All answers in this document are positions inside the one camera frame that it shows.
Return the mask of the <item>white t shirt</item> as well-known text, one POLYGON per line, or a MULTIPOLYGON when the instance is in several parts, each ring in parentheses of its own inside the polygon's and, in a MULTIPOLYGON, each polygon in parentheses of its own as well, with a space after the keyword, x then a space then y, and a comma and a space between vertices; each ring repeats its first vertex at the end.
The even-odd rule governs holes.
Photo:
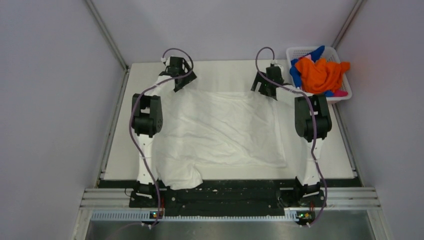
POLYGON ((277 102, 257 92, 170 92, 161 98, 163 126, 154 136, 159 178, 173 190, 203 182, 204 167, 287 165, 277 102))

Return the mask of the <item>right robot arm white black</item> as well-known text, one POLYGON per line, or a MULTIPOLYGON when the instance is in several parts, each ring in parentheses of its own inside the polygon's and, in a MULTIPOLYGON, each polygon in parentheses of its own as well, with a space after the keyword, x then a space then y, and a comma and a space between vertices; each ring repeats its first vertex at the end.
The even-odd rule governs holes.
POLYGON ((327 190, 318 163, 324 141, 332 129, 327 99, 322 94, 305 93, 285 83, 280 66, 273 62, 264 72, 257 71, 251 90, 283 102, 294 111, 293 123, 300 138, 300 157, 293 200, 299 206, 307 206, 315 196, 327 190))

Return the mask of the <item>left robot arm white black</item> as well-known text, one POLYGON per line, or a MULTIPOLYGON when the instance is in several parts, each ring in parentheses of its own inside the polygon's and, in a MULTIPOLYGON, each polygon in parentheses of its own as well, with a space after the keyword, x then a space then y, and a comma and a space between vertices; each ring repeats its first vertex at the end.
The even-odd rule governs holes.
POLYGON ((191 57, 162 57, 165 69, 157 80, 143 90, 135 93, 131 99, 131 116, 129 133, 139 156, 137 187, 134 194, 149 207, 160 202, 158 173, 153 160, 153 140, 163 125, 163 109, 161 95, 166 92, 178 92, 197 78, 194 73, 194 62, 191 57))

